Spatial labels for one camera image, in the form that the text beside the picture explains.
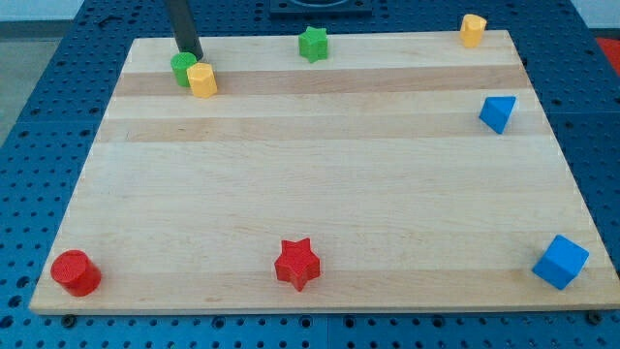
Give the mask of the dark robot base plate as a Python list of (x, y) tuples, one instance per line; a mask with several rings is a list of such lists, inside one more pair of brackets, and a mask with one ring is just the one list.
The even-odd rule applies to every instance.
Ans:
[(371, 0), (269, 0), (270, 17), (289, 16), (371, 16)]

